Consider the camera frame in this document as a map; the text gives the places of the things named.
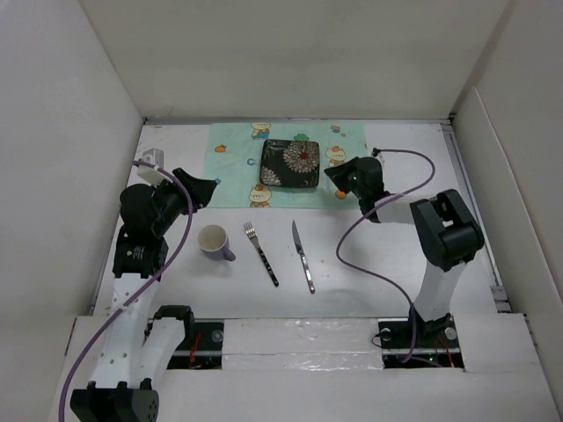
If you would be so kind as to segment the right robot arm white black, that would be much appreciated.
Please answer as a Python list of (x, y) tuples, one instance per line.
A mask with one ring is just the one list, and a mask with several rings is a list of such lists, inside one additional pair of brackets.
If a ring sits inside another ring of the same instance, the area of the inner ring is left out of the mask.
[(373, 156), (353, 158), (325, 174), (339, 190), (358, 199), (361, 222), (415, 227), (427, 264), (406, 335), (415, 345), (427, 346), (450, 320), (450, 302), (461, 274), (484, 247), (481, 227), (455, 189), (430, 198), (414, 194), (421, 186), (403, 193), (387, 191), (382, 163)]

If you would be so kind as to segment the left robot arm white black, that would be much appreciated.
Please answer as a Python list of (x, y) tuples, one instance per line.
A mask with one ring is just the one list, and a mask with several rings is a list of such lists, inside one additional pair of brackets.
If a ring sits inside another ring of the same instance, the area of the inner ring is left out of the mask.
[(177, 168), (135, 162), (143, 183), (120, 195), (121, 228), (113, 259), (110, 316), (89, 340), (63, 384), (58, 418), (71, 409), (81, 421), (154, 421), (157, 385), (177, 348), (196, 336), (194, 313), (150, 305), (164, 271), (178, 256), (165, 234), (180, 215), (192, 218), (211, 201), (214, 180)]

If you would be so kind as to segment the black floral square plate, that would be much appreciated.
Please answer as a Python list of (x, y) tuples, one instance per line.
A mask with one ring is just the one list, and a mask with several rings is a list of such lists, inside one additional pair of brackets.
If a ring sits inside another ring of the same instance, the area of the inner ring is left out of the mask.
[(320, 172), (319, 144), (312, 141), (266, 140), (261, 158), (259, 181), (264, 186), (313, 189)]

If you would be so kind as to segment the green cartoon print cloth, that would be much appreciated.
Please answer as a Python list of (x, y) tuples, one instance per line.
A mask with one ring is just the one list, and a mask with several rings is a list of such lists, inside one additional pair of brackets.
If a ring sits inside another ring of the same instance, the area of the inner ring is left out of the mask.
[[(266, 140), (312, 141), (319, 144), (320, 172), (313, 189), (264, 186), (259, 181), (260, 158)], [(355, 200), (339, 190), (324, 169), (367, 155), (363, 125), (338, 122), (252, 122), (213, 124), (203, 177), (216, 179), (211, 207), (271, 207), (340, 209)]]

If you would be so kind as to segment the purple mug white inside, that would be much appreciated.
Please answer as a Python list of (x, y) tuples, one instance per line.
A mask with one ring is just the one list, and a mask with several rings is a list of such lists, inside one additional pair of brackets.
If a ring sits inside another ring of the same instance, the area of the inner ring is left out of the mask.
[(236, 255), (230, 249), (228, 235), (219, 225), (212, 224), (203, 227), (197, 236), (197, 242), (203, 254), (214, 261), (233, 262), (236, 260)]

